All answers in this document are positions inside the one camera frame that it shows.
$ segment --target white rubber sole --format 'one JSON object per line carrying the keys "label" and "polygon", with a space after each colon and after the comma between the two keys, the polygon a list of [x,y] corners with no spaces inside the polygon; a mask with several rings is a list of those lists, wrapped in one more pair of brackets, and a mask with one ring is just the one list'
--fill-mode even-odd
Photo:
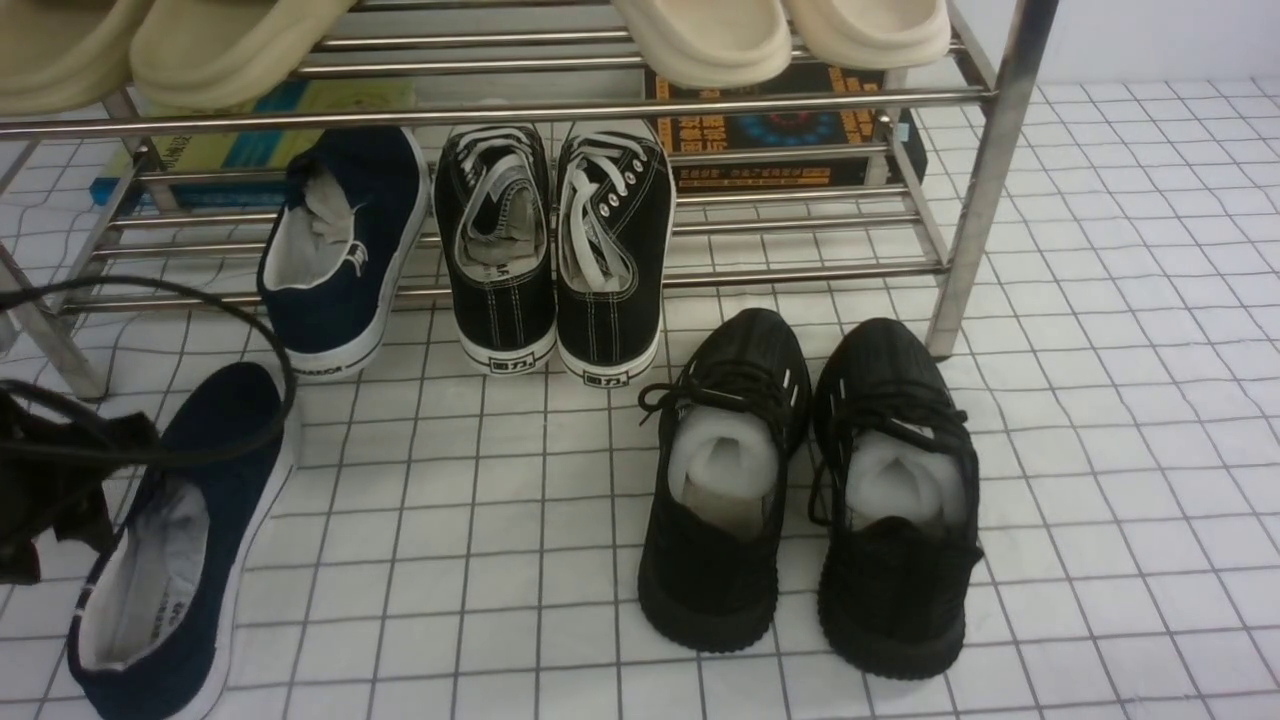
{"label": "white rubber sole", "polygon": [[[671,213],[667,215],[667,245],[662,251],[662,269],[663,278],[667,277],[667,252],[671,250],[671,232],[676,227],[676,176],[671,172],[668,165],[667,178],[671,182]],[[658,302],[663,301],[662,295],[662,282],[658,283]],[[582,378],[582,384],[588,387],[598,387],[602,389],[613,389],[620,387],[627,387],[631,380],[645,374],[653,365],[654,359],[658,356],[658,346],[662,343],[663,337],[663,313],[658,311],[658,332],[653,336],[653,342],[645,348],[644,354],[621,365],[594,365],[585,360],[579,360],[568,352],[564,351],[564,343],[559,343],[561,360],[564,363],[564,368]],[[557,336],[559,333],[559,327],[557,325]]]}
{"label": "white rubber sole", "polygon": [[315,354],[289,352],[293,372],[300,377],[329,380],[348,378],[372,363],[378,355],[378,348],[383,345],[383,336],[387,333],[387,319],[396,300],[396,290],[399,287],[401,277],[404,274],[404,264],[408,261],[413,246],[417,245],[417,238],[422,233],[422,223],[426,220],[426,211],[431,206],[431,182],[426,168],[426,159],[422,156],[422,149],[413,137],[413,131],[404,128],[404,135],[410,140],[410,145],[413,149],[413,158],[417,161],[421,191],[419,192],[417,202],[413,205],[413,213],[404,225],[404,232],[401,234],[399,247],[397,247],[396,255],[392,256],[390,265],[388,265],[387,277],[383,278],[383,288],[378,296],[378,311],[374,314],[374,320],[364,332],[356,336],[356,340],[340,347]]}
{"label": "white rubber sole", "polygon": [[481,347],[467,336],[458,333],[462,341],[462,351],[467,354],[467,360],[476,370],[488,375],[522,375],[532,373],[547,364],[552,351],[556,350],[556,327],[538,340],[538,342],[520,350],[489,350]]}
{"label": "white rubber sole", "polygon": [[640,47],[645,63],[659,76],[682,87],[744,87],[762,83],[782,73],[791,64],[791,33],[780,33],[765,58],[750,63],[713,63],[694,56],[659,27],[648,13],[630,3],[614,3],[626,20],[631,37]]}
{"label": "white rubber sole", "polygon": [[561,360],[564,361],[564,368],[570,373],[582,378],[582,384],[600,389],[616,389],[630,386],[631,380],[645,374],[653,366],[653,361],[658,356],[659,345],[662,345],[660,320],[658,322],[658,332],[654,334],[649,347],[643,355],[628,363],[621,365],[593,365],[564,352],[563,345],[561,345]]}
{"label": "white rubber sole", "polygon": [[908,31],[910,42],[887,37],[883,44],[873,44],[865,38],[852,37],[822,15],[809,3],[817,5],[823,0],[788,0],[791,19],[796,31],[804,38],[805,46],[819,60],[842,68],[868,70],[891,70],[928,65],[946,56],[951,47],[951,24],[946,13],[925,27]]}
{"label": "white rubber sole", "polygon": [[[271,370],[275,387],[279,388],[280,397],[284,396],[284,382],[276,372]],[[232,670],[232,642],[236,630],[236,600],[239,596],[239,582],[244,573],[244,561],[248,551],[253,546],[259,529],[275,505],[275,498],[284,489],[284,483],[293,475],[302,452],[302,411],[294,402],[289,410],[289,416],[284,421],[284,437],[280,441],[280,454],[271,468],[271,475],[262,488],[262,497],[257,500],[253,516],[250,518],[248,527],[244,528],[244,537],[241,538],[239,550],[236,553],[236,564],[232,565],[230,575],[227,578],[227,589],[223,593],[223,607],[218,615],[218,644],[214,647],[214,664],[209,669],[205,684],[200,692],[191,698],[191,702],[178,712],[170,715],[168,720],[204,720],[214,711],[218,701],[227,687],[227,678]]]}

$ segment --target box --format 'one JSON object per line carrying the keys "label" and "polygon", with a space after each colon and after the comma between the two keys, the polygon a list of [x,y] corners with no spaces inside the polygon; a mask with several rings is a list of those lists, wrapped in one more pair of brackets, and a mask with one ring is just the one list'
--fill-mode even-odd
{"label": "box", "polygon": [[[406,110],[413,105],[413,81],[408,78],[288,81],[256,101],[233,105],[216,114]],[[189,117],[202,113],[152,105],[143,114]],[[321,132],[201,133],[159,136],[154,141],[165,170],[283,170],[294,155],[315,145]],[[129,154],[120,149],[106,163],[102,174],[90,186],[95,202],[106,204],[128,170],[129,161]],[[284,201],[284,181],[174,184],[173,192],[184,208],[268,208]]]}
{"label": "box", "polygon": [[[696,100],[716,97],[758,97],[763,95],[840,95],[874,92],[884,73],[836,68],[823,63],[792,63],[782,74],[750,87],[733,90],[686,90],[671,85],[653,70],[645,70],[645,99]],[[672,158],[691,152],[724,150],[763,150],[820,145],[861,145],[872,141],[870,110],[838,113],[781,113],[764,115],[695,115],[650,120],[658,141]],[[911,167],[923,179],[928,169],[924,142],[915,118],[904,110],[899,123]],[[836,160],[785,160],[733,165],[681,165],[676,187],[684,193],[724,192],[730,190],[782,190],[788,187],[850,187],[867,181],[867,158]],[[902,182],[890,159],[890,182]]]}

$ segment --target shoe rack leg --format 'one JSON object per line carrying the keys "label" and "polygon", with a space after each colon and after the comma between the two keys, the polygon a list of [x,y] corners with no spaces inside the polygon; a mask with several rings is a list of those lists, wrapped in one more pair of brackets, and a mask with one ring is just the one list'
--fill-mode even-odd
{"label": "shoe rack leg", "polygon": [[[31,287],[27,274],[0,246],[0,292],[17,292]],[[88,357],[72,341],[72,328],[49,309],[44,300],[28,302],[10,311],[45,357],[67,380],[76,397],[97,400],[106,395],[106,378],[100,375]]]}
{"label": "shoe rack leg", "polygon": [[951,272],[942,282],[925,338],[929,352],[937,359],[950,357],[955,350],[1056,13],[1057,0],[1018,0],[1014,8],[1014,29],[996,78],[996,97],[986,108],[987,127],[951,243]]}
{"label": "shoe rack leg", "polygon": [[[106,114],[115,119],[136,119],[141,118],[142,113],[138,113],[138,106],[133,104],[133,99],[129,97],[127,90],[116,91],[102,100],[102,106],[106,108]],[[155,143],[151,142],[150,137],[125,137],[124,146],[129,150],[129,154],[134,158],[141,152],[142,167],[146,170],[163,170],[164,160],[160,158],[160,151],[156,149]],[[174,213],[182,210],[178,205],[178,199],[173,195],[173,188],[165,183],[150,182],[146,183],[147,195],[151,196],[151,201],[155,202],[156,210],[161,213]]]}

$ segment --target black canvas sneaker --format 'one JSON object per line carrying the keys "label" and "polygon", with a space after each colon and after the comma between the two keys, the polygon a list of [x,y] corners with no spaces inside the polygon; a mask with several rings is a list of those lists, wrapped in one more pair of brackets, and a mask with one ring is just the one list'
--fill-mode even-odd
{"label": "black canvas sneaker", "polygon": [[489,127],[445,143],[435,217],[467,357],[494,375],[527,373],[556,347],[543,140],[532,127]]}
{"label": "black canvas sneaker", "polygon": [[876,675],[923,679],[955,662],[978,548],[978,455],[928,350],[897,320],[850,332],[814,392],[831,471],[831,547],[818,585],[827,641]]}
{"label": "black canvas sneaker", "polygon": [[652,137],[582,133],[561,150],[557,187],[561,357],[589,386],[623,387],[658,354],[671,165]]}
{"label": "black canvas sneaker", "polygon": [[[650,401],[654,392],[663,392]],[[809,372],[772,310],[744,310],[703,342],[672,384],[640,557],[640,607],[682,646],[733,652],[764,635],[778,602],[787,460],[804,442]]]}

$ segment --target shoe rack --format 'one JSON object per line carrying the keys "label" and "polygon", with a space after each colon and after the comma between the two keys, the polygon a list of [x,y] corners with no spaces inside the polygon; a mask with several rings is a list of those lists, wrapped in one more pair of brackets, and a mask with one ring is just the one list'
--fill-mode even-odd
{"label": "shoe rack", "polygon": [[[444,9],[511,9],[511,8],[581,8],[607,5],[608,0],[365,0],[352,13],[420,12],[430,14]],[[850,208],[884,202],[901,206],[897,210],[850,213],[847,215],[805,215],[781,219],[748,219],[677,223],[672,242],[681,236],[709,236],[721,233],[762,234],[772,232],[815,232],[851,228],[911,227],[920,241],[920,259],[892,263],[854,263],[841,265],[815,265],[812,268],[786,268],[764,270],[668,273],[667,287],[726,287],[782,284],[792,282],[832,282],[858,278],[895,278],[932,275],[938,283],[938,300],[929,324],[927,345],[934,357],[951,355],[965,306],[973,290],[978,265],[982,260],[987,236],[996,215],[996,206],[1004,191],[1005,178],[1012,161],[1014,149],[1021,132],[1027,108],[1036,86],[1041,60],[1057,10],[1057,0],[1018,0],[1009,45],[997,68],[984,55],[977,38],[952,5],[954,38],[951,59],[956,63],[964,85],[942,88],[902,88],[905,74],[891,72],[884,91],[867,95],[812,95],[764,96],[692,100],[678,102],[655,101],[589,101],[543,102],[456,106],[433,106],[403,111],[351,111],[340,114],[252,114],[221,117],[142,118],[124,92],[105,101],[109,119],[101,120],[35,120],[0,123],[0,142],[26,141],[26,155],[44,140],[59,138],[120,138],[134,156],[133,167],[122,178],[115,192],[102,209],[101,219],[93,228],[83,251],[76,258],[70,275],[93,275],[108,272],[113,260],[143,258],[191,258],[257,255],[265,243],[265,234],[275,219],[271,211],[219,211],[191,213],[174,201],[169,188],[174,183],[221,183],[229,181],[265,179],[271,173],[210,172],[174,173],[161,170],[150,136],[188,135],[207,132],[265,131],[288,128],[337,128],[369,124],[392,126],[454,126],[495,122],[572,122],[605,119],[641,119],[669,115],[698,114],[751,114],[796,113],[832,110],[872,110],[877,118],[877,141],[856,147],[799,147],[769,149],[736,152],[682,155],[672,159],[673,165],[707,164],[708,161],[733,164],[813,158],[870,158],[868,177],[876,184],[855,188],[801,188],[786,191],[744,191],[718,195],[678,197],[681,208],[712,208],[742,204],[804,204],[808,201],[844,201]],[[431,27],[429,18],[415,23]],[[573,31],[530,31],[502,33],[449,33],[413,35],[397,37],[332,37],[321,41],[316,53],[324,55],[320,63],[308,63],[297,69],[300,78],[367,78],[406,76],[462,76],[485,73],[541,73],[590,72],[603,69],[643,68],[644,60],[627,45],[630,36],[621,27]],[[617,51],[598,54],[575,53],[572,46],[591,45]],[[530,46],[564,46],[562,55],[512,59],[512,50]],[[493,59],[438,59],[442,50],[485,50]],[[404,51],[422,53],[425,59],[413,61],[349,63],[343,55],[352,51],[390,53],[397,58]],[[796,59],[806,59],[803,49],[794,51]],[[955,236],[946,238],[934,222],[920,178],[911,170],[902,143],[897,140],[897,114],[904,108],[936,108],[977,105],[986,115],[986,128],[974,161],[973,176],[964,199]],[[888,158],[896,160],[904,176],[902,183],[884,182],[883,172]],[[0,176],[0,192],[15,172]],[[142,193],[154,199],[157,213],[137,214]],[[262,227],[259,241],[227,242],[122,242],[129,231],[157,228],[189,228],[198,225]],[[438,237],[422,237],[420,243],[439,243]],[[0,247],[0,290],[15,290],[28,281],[10,254]],[[447,299],[447,286],[402,286],[398,302],[434,301]],[[234,295],[227,299],[238,305],[257,304],[253,295]],[[184,309],[192,302],[164,295],[124,296],[73,293],[49,304],[31,304],[14,311],[18,323],[31,334],[52,365],[61,373],[72,391],[82,398],[96,398],[106,393],[106,380],[93,368],[72,340],[76,318],[87,313],[132,313],[140,310]]]}

